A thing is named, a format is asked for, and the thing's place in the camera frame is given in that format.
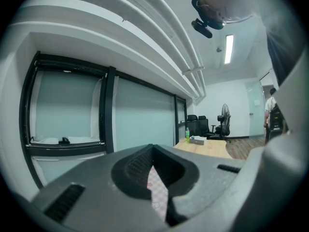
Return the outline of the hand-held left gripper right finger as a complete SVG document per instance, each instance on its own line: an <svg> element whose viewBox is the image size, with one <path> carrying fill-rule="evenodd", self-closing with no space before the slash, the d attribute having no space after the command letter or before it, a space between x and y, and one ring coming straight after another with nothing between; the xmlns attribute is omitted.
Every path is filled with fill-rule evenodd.
<svg viewBox="0 0 309 232"><path fill-rule="evenodd" d="M197 166L159 145L153 147L153 166L168 190L165 221L172 227L188 220L176 211L173 198L187 194L194 187L199 179Z"/></svg>

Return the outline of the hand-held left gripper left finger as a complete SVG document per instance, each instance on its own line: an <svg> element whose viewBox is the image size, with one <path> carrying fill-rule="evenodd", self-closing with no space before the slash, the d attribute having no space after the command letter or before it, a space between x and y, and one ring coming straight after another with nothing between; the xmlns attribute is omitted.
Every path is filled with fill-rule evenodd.
<svg viewBox="0 0 309 232"><path fill-rule="evenodd" d="M153 145L143 146L137 152L120 159L112 168L112 180L125 195L150 200L148 175L153 166Z"/></svg>

